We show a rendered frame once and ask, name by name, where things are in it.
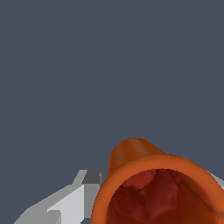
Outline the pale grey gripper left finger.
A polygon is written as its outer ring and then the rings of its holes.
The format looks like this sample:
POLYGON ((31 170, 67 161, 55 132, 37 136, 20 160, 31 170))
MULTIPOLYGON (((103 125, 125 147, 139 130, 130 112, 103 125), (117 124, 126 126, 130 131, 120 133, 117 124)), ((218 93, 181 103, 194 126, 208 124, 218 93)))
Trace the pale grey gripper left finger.
POLYGON ((14 224, 81 224, 92 214, 102 171, 79 170, 73 183, 27 208, 14 224))

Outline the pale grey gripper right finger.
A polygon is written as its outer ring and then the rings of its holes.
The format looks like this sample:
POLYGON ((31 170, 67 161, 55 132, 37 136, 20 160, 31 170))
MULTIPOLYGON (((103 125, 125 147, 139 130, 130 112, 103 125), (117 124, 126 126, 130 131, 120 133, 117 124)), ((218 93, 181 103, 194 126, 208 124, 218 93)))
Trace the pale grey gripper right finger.
POLYGON ((220 187, 222 189, 224 189, 224 180, 222 180, 221 178, 218 178, 217 176, 213 175, 211 172, 208 171, 208 173, 210 173, 214 178, 215 180, 218 182, 218 184, 220 185, 220 187))

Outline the orange terracotta pot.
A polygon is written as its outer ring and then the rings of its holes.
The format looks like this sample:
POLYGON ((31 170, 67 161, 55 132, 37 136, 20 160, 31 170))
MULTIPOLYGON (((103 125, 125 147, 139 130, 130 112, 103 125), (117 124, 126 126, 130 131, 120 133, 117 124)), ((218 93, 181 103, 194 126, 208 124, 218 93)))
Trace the orange terracotta pot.
POLYGON ((224 189, 193 161, 130 138, 110 154, 91 224, 224 224, 224 189))

